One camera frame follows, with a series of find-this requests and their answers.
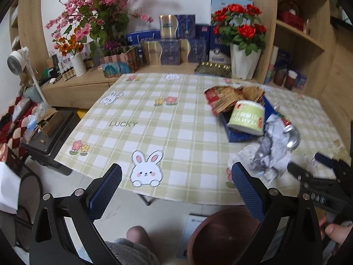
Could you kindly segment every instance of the decorative basket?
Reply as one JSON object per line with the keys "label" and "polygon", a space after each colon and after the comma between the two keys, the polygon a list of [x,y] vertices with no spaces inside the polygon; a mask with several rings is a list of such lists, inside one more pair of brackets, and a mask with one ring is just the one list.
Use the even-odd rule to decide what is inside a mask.
{"label": "decorative basket", "polygon": [[114,49],[116,55],[101,57],[101,64],[106,78],[120,77],[122,74],[135,73],[141,65],[136,46]]}
{"label": "decorative basket", "polygon": [[[291,9],[293,9],[293,6],[296,6],[298,9],[298,11],[296,12],[299,13],[299,16],[293,15],[287,10],[280,10],[279,8],[282,5],[289,5]],[[297,28],[299,31],[303,31],[304,22],[305,22],[301,17],[302,17],[301,9],[296,1],[286,0],[278,4],[277,19],[281,20],[282,22],[288,25],[291,25],[294,28]]]}
{"label": "decorative basket", "polygon": [[[270,117],[272,114],[277,114],[270,102],[265,98],[265,96],[262,97],[262,101],[265,107],[265,123],[267,119]],[[258,137],[249,133],[244,133],[238,130],[233,130],[230,129],[227,124],[229,123],[229,120],[231,119],[232,112],[227,112],[227,113],[220,113],[219,117],[222,121],[222,124],[225,129],[225,133],[228,136],[229,142],[241,142],[241,141],[246,141],[246,140],[251,140],[252,138]]]}

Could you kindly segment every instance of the white flower pot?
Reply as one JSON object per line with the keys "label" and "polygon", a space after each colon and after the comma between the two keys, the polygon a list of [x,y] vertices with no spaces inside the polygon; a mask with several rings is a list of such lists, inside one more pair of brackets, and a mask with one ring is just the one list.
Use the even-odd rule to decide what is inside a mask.
{"label": "white flower pot", "polygon": [[245,55],[245,50],[239,50],[239,46],[231,44],[232,78],[251,80],[259,61],[261,50],[252,51]]}
{"label": "white flower pot", "polygon": [[81,53],[77,53],[74,57],[72,57],[71,62],[77,77],[81,77],[87,72]]}

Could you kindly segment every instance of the yellow plaid tablecloth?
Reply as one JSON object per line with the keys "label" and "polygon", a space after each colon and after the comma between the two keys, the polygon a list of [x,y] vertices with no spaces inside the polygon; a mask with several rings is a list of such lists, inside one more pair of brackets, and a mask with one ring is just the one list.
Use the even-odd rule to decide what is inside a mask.
{"label": "yellow plaid tablecloth", "polygon": [[[206,104],[205,89],[226,85],[224,79],[182,74],[138,74],[137,79],[130,76],[123,75],[93,105],[55,160],[92,178],[103,176],[117,163],[123,171],[120,188],[147,196],[198,204],[242,204],[237,189],[225,185],[225,171],[232,155],[257,140],[229,143],[223,125]],[[246,81],[241,84],[254,85]],[[294,159],[303,155],[314,157],[318,151],[332,157],[338,151],[333,142],[340,139],[339,135],[318,100],[261,87],[272,105],[277,104],[301,134]],[[173,104],[173,99],[169,100],[172,105],[167,104],[167,97],[177,97],[177,104]],[[156,100],[163,104],[155,106]],[[160,168],[159,185],[133,186],[133,179],[145,174],[149,178],[156,173],[154,178],[160,179],[156,167],[135,171],[134,177],[130,177],[135,164],[144,158],[141,154],[133,157],[137,150],[146,162]],[[161,160],[154,156],[160,151]],[[334,177],[322,165],[317,166],[315,174]],[[271,186],[284,195],[295,196],[299,191],[298,181],[289,173]]]}

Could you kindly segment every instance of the white rabbit cartoon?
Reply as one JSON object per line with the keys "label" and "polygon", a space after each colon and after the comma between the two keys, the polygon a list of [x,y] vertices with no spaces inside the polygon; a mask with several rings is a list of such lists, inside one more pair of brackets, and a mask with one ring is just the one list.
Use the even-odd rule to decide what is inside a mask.
{"label": "white rabbit cartoon", "polygon": [[105,98],[101,99],[100,103],[104,103],[106,106],[113,103],[117,97],[121,97],[124,93],[116,93],[116,91],[113,91],[109,94],[109,96],[106,96]]}
{"label": "white rabbit cartoon", "polygon": [[150,185],[156,187],[163,178],[161,168],[157,165],[163,157],[163,151],[157,150],[150,155],[146,161],[145,155],[139,150],[132,154],[132,162],[135,167],[132,169],[130,181],[133,187]]}

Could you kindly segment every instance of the floor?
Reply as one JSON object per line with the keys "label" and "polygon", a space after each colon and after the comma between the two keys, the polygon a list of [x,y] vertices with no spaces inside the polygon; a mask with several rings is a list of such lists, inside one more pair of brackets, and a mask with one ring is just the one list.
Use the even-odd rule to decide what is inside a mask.
{"label": "floor", "polygon": [[[26,164],[41,178],[44,193],[51,193],[54,197],[67,196],[77,188],[86,188],[91,178],[81,173],[73,172],[64,176],[49,168],[43,167],[30,158]],[[37,200],[38,193],[20,196],[20,203],[31,208],[33,198]],[[187,264],[186,260],[176,258],[182,230],[188,214],[209,216],[226,207],[206,206],[188,203],[178,203],[165,200],[154,200],[151,206],[146,206],[137,194],[122,189],[117,189],[109,203],[103,217],[96,220],[94,225],[105,241],[114,241],[125,237],[126,231],[136,225],[143,226],[157,250],[161,264]],[[30,210],[35,216],[36,208]],[[76,248],[82,247],[70,218],[66,219],[71,238]],[[29,264],[28,254],[17,250],[18,254]]]}

